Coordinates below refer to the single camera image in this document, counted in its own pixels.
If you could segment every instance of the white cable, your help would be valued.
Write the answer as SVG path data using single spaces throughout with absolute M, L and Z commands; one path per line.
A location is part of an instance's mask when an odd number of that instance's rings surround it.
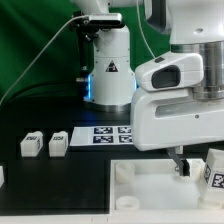
M 18 84 L 18 82 L 27 74 L 27 72 L 31 69 L 31 67 L 36 63 L 36 61 L 40 58 L 40 56 L 44 53 L 44 51 L 52 44 L 52 42 L 58 37 L 58 35 L 63 31 L 63 29 L 68 26 L 72 21 L 82 18 L 88 18 L 89 16 L 79 16 L 70 19 L 68 22 L 66 22 L 59 30 L 58 32 L 53 36 L 53 38 L 47 43 L 47 45 L 40 51 L 40 53 L 34 58 L 34 60 L 30 63 L 30 65 L 24 70 L 24 72 L 19 76 L 19 78 L 10 86 L 10 88 L 6 91 L 6 93 L 3 95 L 0 101 L 0 107 L 2 105 L 2 102 L 6 98 L 6 96 L 12 91 L 12 89 Z
M 146 38 L 145 38 L 145 35 L 144 35 L 144 32 L 143 32 L 143 29 L 142 29 L 142 24 L 141 24 L 141 18 L 140 18 L 140 10 L 139 10 L 139 2 L 138 0 L 136 0 L 136 8 L 137 8 L 137 15 L 138 15 L 138 25 L 139 25 L 139 29 L 140 29 L 140 32 L 141 32 L 141 35 L 142 35 L 142 39 L 147 47 L 147 49 L 149 50 L 150 54 L 152 55 L 153 58 L 156 58 L 155 55 L 153 54 L 151 48 L 149 47 L 147 41 L 146 41 Z

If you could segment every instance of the green backdrop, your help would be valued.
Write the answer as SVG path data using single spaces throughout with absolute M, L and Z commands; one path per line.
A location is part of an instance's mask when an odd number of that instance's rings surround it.
M 79 9 L 69 0 L 0 0 L 0 96 L 18 78 L 58 29 Z M 113 9 L 120 12 L 131 33 L 131 67 L 151 59 L 137 24 L 136 8 Z M 156 56 L 169 50 L 168 36 L 156 33 L 144 22 L 143 29 Z M 92 48 L 87 47 L 92 65 Z M 13 92 L 48 82 L 74 80 L 79 73 L 76 33 L 68 29 L 42 55 Z M 69 92 L 77 95 L 76 89 Z

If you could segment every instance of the small white cube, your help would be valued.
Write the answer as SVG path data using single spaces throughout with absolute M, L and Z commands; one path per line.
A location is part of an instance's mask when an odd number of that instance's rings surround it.
M 36 157 L 43 146 L 43 134 L 40 131 L 28 133 L 20 143 L 22 157 Z
M 68 148 L 68 133 L 61 131 L 54 133 L 49 142 L 50 157 L 63 157 Z
M 200 190 L 204 201 L 224 204 L 224 151 L 209 149 Z

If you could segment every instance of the warning label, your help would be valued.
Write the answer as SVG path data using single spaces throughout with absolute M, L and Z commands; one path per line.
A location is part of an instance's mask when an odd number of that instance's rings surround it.
M 111 61 L 111 63 L 109 64 L 106 72 L 118 72 L 117 67 L 113 61 Z

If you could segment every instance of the blue light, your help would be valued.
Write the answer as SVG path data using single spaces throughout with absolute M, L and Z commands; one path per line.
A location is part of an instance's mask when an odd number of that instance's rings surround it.
M 90 75 L 88 76 L 88 98 L 91 98 L 91 79 L 90 79 Z

